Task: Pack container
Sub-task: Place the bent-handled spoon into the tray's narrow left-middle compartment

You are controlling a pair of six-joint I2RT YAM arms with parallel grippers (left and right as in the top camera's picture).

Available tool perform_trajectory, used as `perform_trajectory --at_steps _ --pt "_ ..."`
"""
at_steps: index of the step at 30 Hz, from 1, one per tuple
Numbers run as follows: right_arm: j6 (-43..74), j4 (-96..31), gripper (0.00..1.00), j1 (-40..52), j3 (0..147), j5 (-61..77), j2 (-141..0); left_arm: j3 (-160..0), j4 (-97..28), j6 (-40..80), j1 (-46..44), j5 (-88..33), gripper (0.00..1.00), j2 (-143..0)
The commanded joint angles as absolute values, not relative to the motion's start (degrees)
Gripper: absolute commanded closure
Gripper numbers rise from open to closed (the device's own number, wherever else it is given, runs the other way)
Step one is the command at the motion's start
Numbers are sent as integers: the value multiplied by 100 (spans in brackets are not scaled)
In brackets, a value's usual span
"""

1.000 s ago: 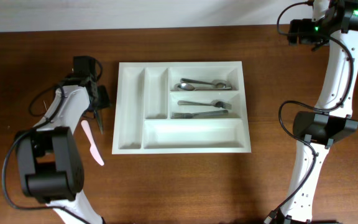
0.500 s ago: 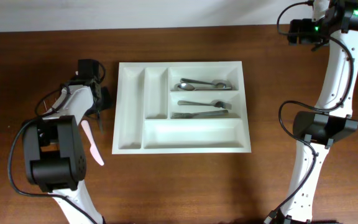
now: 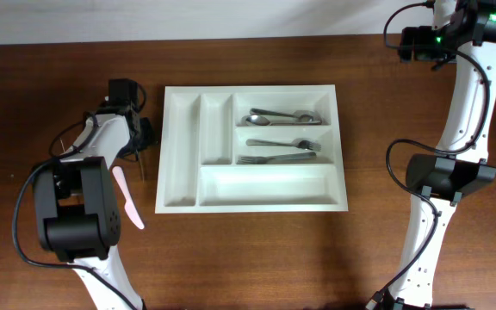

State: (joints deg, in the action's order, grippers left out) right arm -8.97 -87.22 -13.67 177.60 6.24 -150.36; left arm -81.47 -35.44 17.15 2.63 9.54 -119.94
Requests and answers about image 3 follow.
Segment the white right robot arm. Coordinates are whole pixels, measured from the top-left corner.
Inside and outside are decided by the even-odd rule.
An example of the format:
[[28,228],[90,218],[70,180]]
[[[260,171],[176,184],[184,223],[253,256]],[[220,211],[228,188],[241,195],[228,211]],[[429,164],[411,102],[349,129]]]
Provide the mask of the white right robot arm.
[[425,1],[430,26],[406,27],[393,49],[403,62],[429,61],[439,70],[456,65],[448,119],[436,146],[411,157],[406,180],[411,213],[400,269],[368,309],[430,309],[444,235],[457,205],[490,184],[488,136],[496,100],[496,1]]

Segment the large silver spoon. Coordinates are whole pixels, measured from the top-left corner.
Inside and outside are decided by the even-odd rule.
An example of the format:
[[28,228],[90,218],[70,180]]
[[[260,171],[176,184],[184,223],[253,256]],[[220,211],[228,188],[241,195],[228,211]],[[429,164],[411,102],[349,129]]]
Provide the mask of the large silver spoon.
[[321,119],[317,116],[308,114],[286,114],[282,112],[276,112],[271,110],[265,110],[260,108],[251,108],[251,115],[267,115],[267,116],[277,116],[277,117],[288,117],[297,120],[298,122],[321,122]]
[[312,126],[322,124],[322,121],[272,121],[261,115],[247,115],[244,121],[248,126]]

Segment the silver fork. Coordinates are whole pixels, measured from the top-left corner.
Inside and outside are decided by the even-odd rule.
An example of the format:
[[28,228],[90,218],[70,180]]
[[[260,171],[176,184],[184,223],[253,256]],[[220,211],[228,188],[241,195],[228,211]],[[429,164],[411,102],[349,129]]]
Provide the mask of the silver fork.
[[312,142],[306,139],[295,139],[292,142],[276,142],[262,139],[248,139],[245,142],[248,146],[282,146],[282,147],[294,147],[301,150],[309,150],[320,152],[322,146],[317,142]]
[[317,157],[315,152],[292,153],[275,156],[239,156],[236,164],[270,164],[273,162],[291,162],[314,159]]

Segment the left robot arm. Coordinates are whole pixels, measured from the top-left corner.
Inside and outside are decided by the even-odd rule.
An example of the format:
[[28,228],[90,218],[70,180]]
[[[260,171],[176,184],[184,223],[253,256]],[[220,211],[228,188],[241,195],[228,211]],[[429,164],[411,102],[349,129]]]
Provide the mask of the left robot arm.
[[97,113],[33,181],[39,241],[57,265],[74,271],[99,309],[143,309],[118,242],[121,217],[110,167],[143,140],[136,112]]

